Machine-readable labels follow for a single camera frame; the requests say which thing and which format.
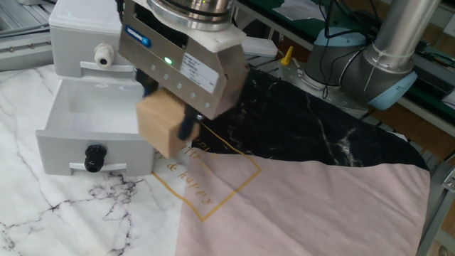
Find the pink fabric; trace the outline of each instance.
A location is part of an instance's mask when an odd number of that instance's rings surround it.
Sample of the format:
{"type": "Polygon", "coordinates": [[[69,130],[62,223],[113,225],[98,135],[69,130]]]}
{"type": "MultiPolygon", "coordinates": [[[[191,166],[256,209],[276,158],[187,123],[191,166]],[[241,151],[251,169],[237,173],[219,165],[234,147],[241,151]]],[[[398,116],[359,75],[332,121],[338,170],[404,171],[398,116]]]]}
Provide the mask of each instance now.
{"type": "Polygon", "coordinates": [[[410,256],[417,251],[429,194],[425,170],[194,150],[188,172],[176,173],[187,182],[178,256],[410,256]]]}

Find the black marble cloth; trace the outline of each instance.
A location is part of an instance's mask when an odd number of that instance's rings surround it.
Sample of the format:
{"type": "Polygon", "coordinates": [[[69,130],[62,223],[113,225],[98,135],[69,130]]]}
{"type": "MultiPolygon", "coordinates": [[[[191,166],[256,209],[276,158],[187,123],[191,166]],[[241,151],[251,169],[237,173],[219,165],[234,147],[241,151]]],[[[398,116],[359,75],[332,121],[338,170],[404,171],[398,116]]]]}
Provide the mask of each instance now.
{"type": "MultiPolygon", "coordinates": [[[[294,85],[252,68],[237,105],[209,129],[244,154],[284,161],[367,167],[412,164],[428,169],[405,140],[364,123],[294,85]]],[[[199,139],[208,152],[237,154],[208,129],[199,139]]]]}

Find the printed logo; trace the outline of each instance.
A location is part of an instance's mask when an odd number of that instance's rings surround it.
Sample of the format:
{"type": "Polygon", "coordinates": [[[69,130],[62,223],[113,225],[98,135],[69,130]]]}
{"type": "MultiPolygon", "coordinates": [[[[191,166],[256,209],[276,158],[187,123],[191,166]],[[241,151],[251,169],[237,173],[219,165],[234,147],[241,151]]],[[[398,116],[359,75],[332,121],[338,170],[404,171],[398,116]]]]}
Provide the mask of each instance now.
{"type": "Polygon", "coordinates": [[[147,37],[143,36],[140,32],[135,30],[129,25],[125,26],[125,32],[129,34],[132,38],[136,39],[136,41],[140,42],[143,46],[150,48],[151,47],[151,41],[147,37]]]}

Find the open drawer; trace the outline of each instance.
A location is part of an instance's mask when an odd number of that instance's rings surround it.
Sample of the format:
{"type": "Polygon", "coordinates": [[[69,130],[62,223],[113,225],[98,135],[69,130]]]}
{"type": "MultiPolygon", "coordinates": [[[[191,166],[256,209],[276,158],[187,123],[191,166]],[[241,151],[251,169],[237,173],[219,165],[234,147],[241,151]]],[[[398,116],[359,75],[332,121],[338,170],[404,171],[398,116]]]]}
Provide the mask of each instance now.
{"type": "Polygon", "coordinates": [[[45,129],[36,131],[44,171],[96,171],[86,163],[86,151],[92,153],[87,148],[95,145],[106,151],[101,161],[94,158],[100,171],[150,174],[154,149],[137,133],[136,103],[142,93],[140,85],[61,80],[45,129]]]}

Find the white plastic box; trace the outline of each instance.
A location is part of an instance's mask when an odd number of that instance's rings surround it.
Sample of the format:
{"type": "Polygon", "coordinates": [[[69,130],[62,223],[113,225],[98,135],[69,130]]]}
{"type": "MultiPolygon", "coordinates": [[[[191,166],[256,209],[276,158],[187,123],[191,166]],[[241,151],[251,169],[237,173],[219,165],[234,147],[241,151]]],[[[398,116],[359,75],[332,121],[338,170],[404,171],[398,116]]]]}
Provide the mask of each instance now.
{"type": "Polygon", "coordinates": [[[136,103],[142,86],[121,56],[110,67],[94,61],[100,43],[118,46],[115,1],[59,0],[51,15],[55,72],[63,79],[46,126],[36,131],[44,171],[72,175],[85,169],[91,145],[107,150],[100,171],[151,174],[154,148],[138,134],[136,103]]]}
{"type": "Polygon", "coordinates": [[[122,24],[114,0],[61,0],[49,18],[55,74],[86,80],[132,79],[133,65],[117,54],[122,24]],[[106,65],[95,60],[98,46],[112,48],[106,65]]]}

